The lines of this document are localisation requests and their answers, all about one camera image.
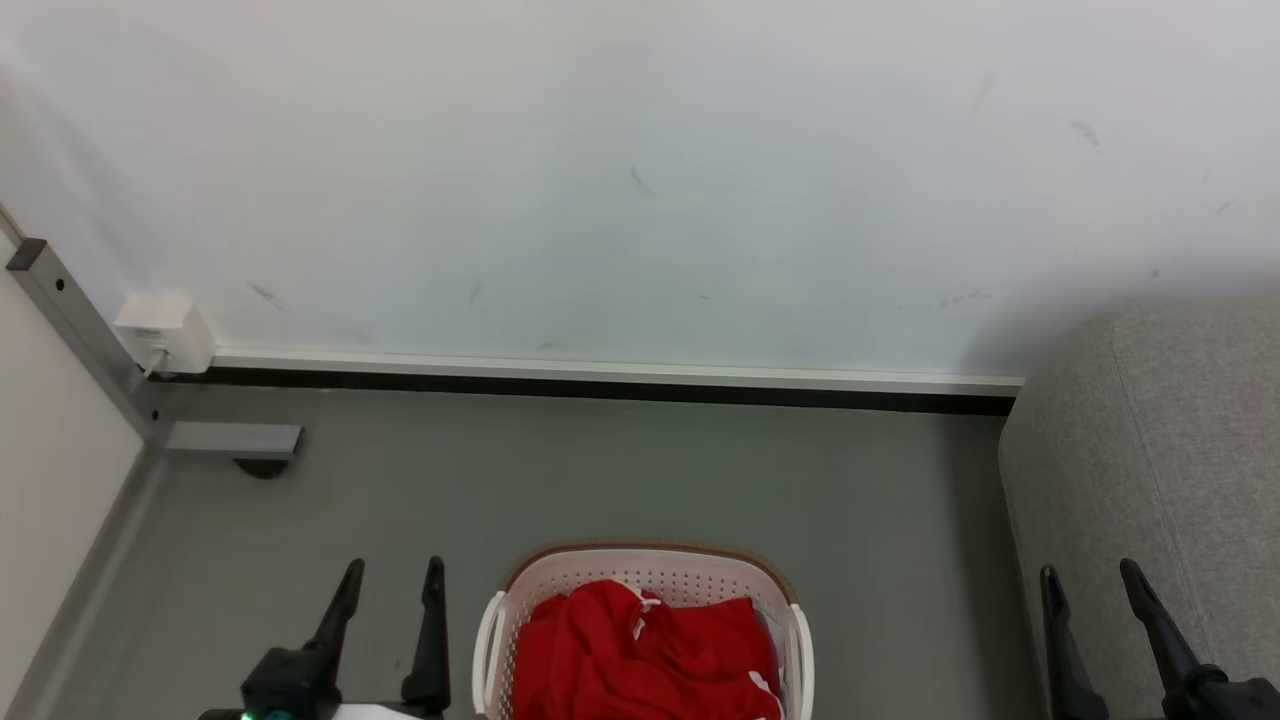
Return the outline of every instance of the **laundry basket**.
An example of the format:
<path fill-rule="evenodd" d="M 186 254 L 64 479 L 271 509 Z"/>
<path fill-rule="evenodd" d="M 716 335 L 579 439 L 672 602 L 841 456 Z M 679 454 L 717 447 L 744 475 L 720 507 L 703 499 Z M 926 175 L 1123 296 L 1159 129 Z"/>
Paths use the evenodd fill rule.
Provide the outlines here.
<path fill-rule="evenodd" d="M 516 639 L 539 602 L 614 579 L 655 593 L 673 607 L 750 597 L 782 629 L 778 684 L 786 720 L 813 715 L 813 638 L 786 579 L 748 552 L 668 542 L 580 542 L 526 559 L 489 601 L 471 660 L 471 700 L 488 720 L 512 720 Z"/>

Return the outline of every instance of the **metal frame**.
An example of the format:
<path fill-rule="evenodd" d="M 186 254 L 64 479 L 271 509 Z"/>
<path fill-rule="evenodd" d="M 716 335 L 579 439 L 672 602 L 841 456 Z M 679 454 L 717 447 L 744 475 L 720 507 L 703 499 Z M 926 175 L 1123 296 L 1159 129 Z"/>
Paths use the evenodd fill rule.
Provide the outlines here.
<path fill-rule="evenodd" d="M 4 714 L 6 720 L 47 720 L 106 597 L 122 584 L 142 523 L 164 480 L 172 454 L 229 456 L 260 478 L 279 474 L 297 456 L 302 425 L 202 423 L 166 416 L 164 389 L 147 382 L 115 332 L 44 240 L 26 238 L 0 206 L 0 234 L 17 252 L 6 269 L 45 319 L 143 439 L 143 452 L 99 529 L 70 591 Z"/>

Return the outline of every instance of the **red cloth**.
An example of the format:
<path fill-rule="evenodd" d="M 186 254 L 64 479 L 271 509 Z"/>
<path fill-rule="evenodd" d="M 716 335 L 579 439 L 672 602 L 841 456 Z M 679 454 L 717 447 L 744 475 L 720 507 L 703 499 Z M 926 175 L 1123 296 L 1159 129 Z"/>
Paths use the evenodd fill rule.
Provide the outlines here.
<path fill-rule="evenodd" d="M 599 580 L 539 603 L 516 646 L 515 720 L 782 720 L 750 598 L 675 609 L 643 596 Z"/>

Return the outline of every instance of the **black caster wheel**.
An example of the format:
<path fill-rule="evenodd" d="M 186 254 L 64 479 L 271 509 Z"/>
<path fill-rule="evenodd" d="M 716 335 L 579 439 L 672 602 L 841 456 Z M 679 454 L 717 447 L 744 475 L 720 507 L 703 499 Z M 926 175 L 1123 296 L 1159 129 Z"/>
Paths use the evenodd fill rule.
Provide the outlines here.
<path fill-rule="evenodd" d="M 288 460 L 241 460 L 233 459 L 241 470 L 244 470 L 250 477 L 257 478 L 260 480 L 274 480 L 284 474 L 284 469 L 289 466 Z"/>

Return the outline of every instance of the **floor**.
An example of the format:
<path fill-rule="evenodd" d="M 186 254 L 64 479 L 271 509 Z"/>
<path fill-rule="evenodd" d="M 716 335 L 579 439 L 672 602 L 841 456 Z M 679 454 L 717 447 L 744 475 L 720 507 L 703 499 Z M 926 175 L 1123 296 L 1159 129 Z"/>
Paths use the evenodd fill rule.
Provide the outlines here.
<path fill-rule="evenodd" d="M 529 551 L 657 537 L 750 548 L 791 580 L 817 719 L 1039 715 L 996 468 L 1001 418 L 378 391 L 174 388 L 180 416 L 302 423 L 276 480 L 174 460 L 60 717 L 238 705 L 367 561 L 339 685 L 392 700 L 431 555 L 447 565 L 453 706 L 489 597 Z"/>

